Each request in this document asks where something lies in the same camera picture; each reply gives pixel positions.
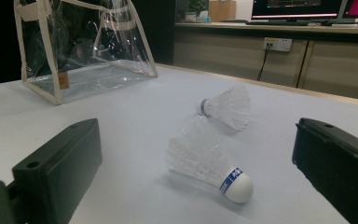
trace badminton shuttlecock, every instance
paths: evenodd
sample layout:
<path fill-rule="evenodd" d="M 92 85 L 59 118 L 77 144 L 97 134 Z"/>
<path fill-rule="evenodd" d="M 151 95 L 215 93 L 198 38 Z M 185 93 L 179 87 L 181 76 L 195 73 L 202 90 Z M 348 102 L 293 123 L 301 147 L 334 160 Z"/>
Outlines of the badminton shuttlecock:
<path fill-rule="evenodd" d="M 234 203 L 245 203 L 253 194 L 251 179 L 231 164 L 205 117 L 192 120 L 170 139 L 166 162 L 170 169 L 218 188 Z"/>
<path fill-rule="evenodd" d="M 234 86 L 213 99 L 200 100 L 196 109 L 200 115 L 213 117 L 235 131 L 249 123 L 251 98 L 244 86 Z"/>

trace power cord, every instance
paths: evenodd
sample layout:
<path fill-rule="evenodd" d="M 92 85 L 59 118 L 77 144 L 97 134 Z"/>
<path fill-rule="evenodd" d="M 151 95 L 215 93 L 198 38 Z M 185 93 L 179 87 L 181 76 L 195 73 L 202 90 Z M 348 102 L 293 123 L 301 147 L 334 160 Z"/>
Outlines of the power cord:
<path fill-rule="evenodd" d="M 263 61 L 263 65 L 261 66 L 260 72 L 258 73 L 257 81 L 260 81 L 261 74 L 263 73 L 264 64 L 266 63 L 267 55 L 269 54 L 269 49 L 271 47 L 272 47 L 272 44 L 267 43 L 266 48 L 264 49 L 264 61 Z"/>

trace white table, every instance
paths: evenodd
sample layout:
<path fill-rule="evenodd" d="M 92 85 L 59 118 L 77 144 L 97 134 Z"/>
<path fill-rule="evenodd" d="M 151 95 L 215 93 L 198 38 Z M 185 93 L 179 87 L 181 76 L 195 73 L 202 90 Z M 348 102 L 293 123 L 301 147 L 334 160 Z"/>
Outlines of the white table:
<path fill-rule="evenodd" d="M 358 137 L 358 100 L 158 66 L 159 77 L 52 105 L 20 81 L 0 84 L 0 180 L 67 126 L 100 122 L 103 164 L 71 224 L 348 223 L 292 164 L 296 123 L 318 119 Z M 245 85 L 252 117 L 241 133 L 214 127 L 221 147 L 255 184 L 246 204 L 167 171 L 169 139 L 195 118 L 195 103 Z"/>

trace electrical outlet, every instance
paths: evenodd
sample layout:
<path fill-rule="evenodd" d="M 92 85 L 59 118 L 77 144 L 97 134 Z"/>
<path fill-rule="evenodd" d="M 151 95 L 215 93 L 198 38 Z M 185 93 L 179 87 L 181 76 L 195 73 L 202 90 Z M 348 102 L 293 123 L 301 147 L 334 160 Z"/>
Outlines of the electrical outlet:
<path fill-rule="evenodd" d="M 270 44 L 268 50 L 275 50 L 277 47 L 277 38 L 265 37 L 263 49 L 267 48 L 267 44 Z"/>
<path fill-rule="evenodd" d="M 277 39 L 275 50 L 290 51 L 291 47 L 292 47 L 292 39 Z"/>

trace clear plastic bag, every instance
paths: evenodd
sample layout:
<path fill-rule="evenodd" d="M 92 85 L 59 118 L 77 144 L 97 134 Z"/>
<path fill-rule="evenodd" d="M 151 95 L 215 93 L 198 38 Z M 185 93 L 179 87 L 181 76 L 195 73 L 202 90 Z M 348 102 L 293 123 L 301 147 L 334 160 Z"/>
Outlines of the clear plastic bag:
<path fill-rule="evenodd" d="M 14 0 L 21 79 L 55 105 L 158 76 L 131 0 Z"/>

